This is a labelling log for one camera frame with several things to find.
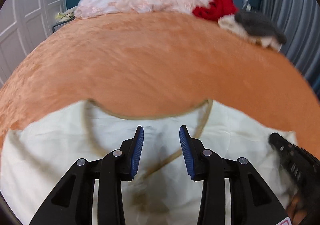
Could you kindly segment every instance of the white cloth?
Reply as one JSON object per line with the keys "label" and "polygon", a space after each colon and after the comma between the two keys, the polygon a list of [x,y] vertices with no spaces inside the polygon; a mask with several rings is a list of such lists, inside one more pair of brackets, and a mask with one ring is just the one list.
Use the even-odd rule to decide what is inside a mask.
{"label": "white cloth", "polygon": [[[179,150],[179,128],[185,124],[191,136],[203,121],[208,104],[193,112],[157,120],[127,120],[111,116],[91,102],[80,101],[41,120],[23,131],[9,131],[1,154],[0,190],[5,200],[28,225],[49,192],[79,158],[93,161],[133,137],[138,125],[144,128],[144,144],[138,174],[122,182],[126,223],[196,224],[202,182],[187,174],[183,156],[144,179],[150,167]],[[200,140],[223,158],[246,157],[286,206],[292,184],[283,179],[279,158],[268,144],[278,132],[296,143],[294,132],[267,128],[246,114],[213,102]],[[94,191],[93,224],[96,221],[97,190]],[[230,224],[230,188],[226,183],[226,224]]]}
{"label": "white cloth", "polygon": [[171,11],[191,14],[196,6],[207,7],[211,0],[80,0],[77,18],[89,18],[108,13],[146,13]]}
{"label": "white cloth", "polygon": [[74,6],[73,8],[66,10],[64,13],[58,12],[56,16],[56,20],[58,20],[59,22],[65,22],[67,20],[70,20],[71,18],[74,18],[75,17],[74,11],[76,9],[77,7]]}
{"label": "white cloth", "polygon": [[273,36],[270,37],[254,37],[250,36],[243,26],[235,21],[235,15],[225,15],[218,20],[220,28],[230,31],[231,33],[238,35],[241,39],[247,42],[261,45],[263,48],[273,48],[276,51],[281,50],[281,44]]}

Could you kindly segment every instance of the white wardrobe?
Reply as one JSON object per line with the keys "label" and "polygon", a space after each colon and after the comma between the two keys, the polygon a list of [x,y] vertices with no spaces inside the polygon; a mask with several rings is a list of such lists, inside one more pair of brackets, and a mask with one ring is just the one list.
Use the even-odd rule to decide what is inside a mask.
{"label": "white wardrobe", "polygon": [[0,87],[52,34],[56,15],[65,10],[65,0],[6,0],[0,10]]}

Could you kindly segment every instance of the metal screw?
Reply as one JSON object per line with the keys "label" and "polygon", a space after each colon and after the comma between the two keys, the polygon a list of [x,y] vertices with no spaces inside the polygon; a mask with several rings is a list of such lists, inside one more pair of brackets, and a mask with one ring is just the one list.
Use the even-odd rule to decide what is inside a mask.
{"label": "metal screw", "polygon": [[83,166],[85,164],[85,159],[79,159],[77,161],[77,166]]}
{"label": "metal screw", "polygon": [[244,157],[239,158],[239,163],[246,165],[248,163],[248,160]]}
{"label": "metal screw", "polygon": [[114,157],[119,157],[119,156],[122,155],[122,151],[120,151],[120,150],[115,150],[115,151],[112,153],[112,155],[113,155]]}
{"label": "metal screw", "polygon": [[212,152],[211,152],[209,149],[204,149],[204,150],[202,151],[202,154],[203,154],[204,156],[210,156],[210,155],[212,155]]}

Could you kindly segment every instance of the white towel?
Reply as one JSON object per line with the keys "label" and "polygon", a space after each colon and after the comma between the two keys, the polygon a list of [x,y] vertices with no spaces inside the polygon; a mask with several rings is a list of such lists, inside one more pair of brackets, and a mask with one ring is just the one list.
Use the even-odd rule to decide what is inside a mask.
{"label": "white towel", "polygon": [[[282,176],[279,157],[268,144],[273,132],[296,143],[294,132],[267,128],[246,114],[213,102],[176,117],[128,120],[105,113],[95,104],[80,101],[31,123],[23,131],[9,131],[1,154],[0,190],[24,225],[28,225],[43,200],[63,174],[79,158],[94,161],[120,147],[144,128],[144,144],[138,174],[122,182],[126,223],[196,224],[202,182],[187,174],[183,156],[144,178],[159,162],[180,150],[179,128],[185,124],[191,136],[210,113],[200,139],[222,158],[246,157],[271,187],[281,203],[289,201],[290,181]],[[97,190],[94,191],[93,224]],[[226,184],[226,224],[230,224],[230,188]]]}

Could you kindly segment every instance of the orange blanket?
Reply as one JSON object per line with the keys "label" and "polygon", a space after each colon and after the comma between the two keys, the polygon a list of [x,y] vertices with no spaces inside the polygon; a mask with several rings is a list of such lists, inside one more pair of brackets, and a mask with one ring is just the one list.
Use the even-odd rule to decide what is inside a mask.
{"label": "orange blanket", "polygon": [[281,54],[184,14],[74,20],[39,45],[0,90],[0,135],[93,98],[126,116],[182,113],[206,98],[294,130],[320,158],[320,108]]}

